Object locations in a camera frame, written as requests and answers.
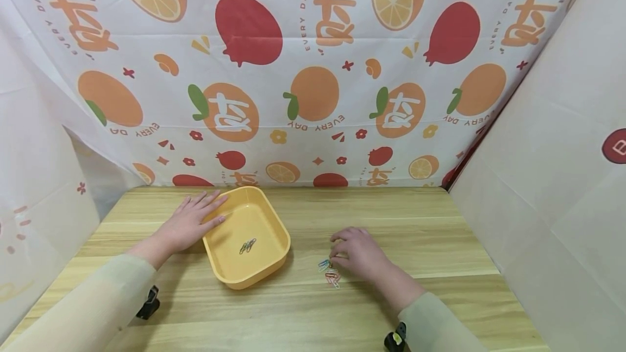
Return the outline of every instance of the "yellow plastic tray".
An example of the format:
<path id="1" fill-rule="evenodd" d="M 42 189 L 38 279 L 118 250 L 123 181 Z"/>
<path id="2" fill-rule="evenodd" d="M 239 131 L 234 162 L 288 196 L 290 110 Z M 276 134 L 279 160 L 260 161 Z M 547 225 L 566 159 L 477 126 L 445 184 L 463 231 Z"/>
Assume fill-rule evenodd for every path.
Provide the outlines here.
<path id="1" fill-rule="evenodd" d="M 244 186 L 223 193 L 228 200 L 206 217 L 226 216 L 202 238 L 213 273 L 234 290 L 242 290 L 278 270 L 287 259 L 291 237 L 263 191 Z M 256 238 L 249 252 L 243 244 Z"/>

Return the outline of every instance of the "pile of paper clips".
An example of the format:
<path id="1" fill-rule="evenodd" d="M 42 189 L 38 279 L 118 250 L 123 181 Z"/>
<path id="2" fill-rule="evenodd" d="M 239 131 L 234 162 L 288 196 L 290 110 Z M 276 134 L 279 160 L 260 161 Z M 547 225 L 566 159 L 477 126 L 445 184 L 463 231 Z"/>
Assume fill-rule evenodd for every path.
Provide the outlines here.
<path id="1" fill-rule="evenodd" d="M 239 254 L 243 254 L 243 252 L 250 253 L 250 250 L 252 249 L 252 245 L 254 245 L 254 242 L 256 242 L 256 238 L 252 238 L 250 241 L 247 241 L 246 243 L 244 243 L 241 249 L 239 249 Z"/>
<path id="2" fill-rule="evenodd" d="M 339 274 L 339 271 L 337 269 L 333 268 L 333 263 L 330 262 L 328 258 L 326 258 L 326 260 L 320 262 L 320 264 L 318 264 L 317 266 L 319 267 L 319 269 L 317 270 L 318 272 L 325 272 L 326 281 L 330 285 L 339 289 L 339 280 L 341 279 L 341 274 Z"/>

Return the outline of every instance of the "red circle logo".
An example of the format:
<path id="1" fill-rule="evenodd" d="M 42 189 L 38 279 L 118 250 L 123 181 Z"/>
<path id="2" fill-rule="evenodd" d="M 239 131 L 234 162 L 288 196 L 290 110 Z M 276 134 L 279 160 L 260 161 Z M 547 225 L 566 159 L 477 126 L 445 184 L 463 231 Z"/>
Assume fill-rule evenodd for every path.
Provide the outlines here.
<path id="1" fill-rule="evenodd" d="M 609 162 L 626 164 L 626 128 L 618 129 L 606 138 L 602 154 Z"/>

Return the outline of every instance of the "fabric backdrop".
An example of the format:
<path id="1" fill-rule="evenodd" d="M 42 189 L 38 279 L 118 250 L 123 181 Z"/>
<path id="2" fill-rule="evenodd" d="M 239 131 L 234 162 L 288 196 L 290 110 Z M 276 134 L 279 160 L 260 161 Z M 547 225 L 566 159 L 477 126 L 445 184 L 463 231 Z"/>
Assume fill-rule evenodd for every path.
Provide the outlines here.
<path id="1" fill-rule="evenodd" d="M 85 145 L 226 186 L 440 185 L 573 2 L 12 1 Z"/>

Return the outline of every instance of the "beige sleeve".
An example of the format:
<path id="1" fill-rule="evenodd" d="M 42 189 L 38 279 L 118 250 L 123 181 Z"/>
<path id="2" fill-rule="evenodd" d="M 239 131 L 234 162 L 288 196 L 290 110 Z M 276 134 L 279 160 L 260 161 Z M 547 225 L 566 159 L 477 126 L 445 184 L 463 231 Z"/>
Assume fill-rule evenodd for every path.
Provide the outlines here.
<path id="1" fill-rule="evenodd" d="M 139 257 L 112 258 L 4 351 L 101 351 L 141 309 L 155 274 Z"/>
<path id="2" fill-rule="evenodd" d="M 435 295 L 421 295 L 400 312 L 406 343 L 419 352 L 486 352 L 476 336 Z"/>

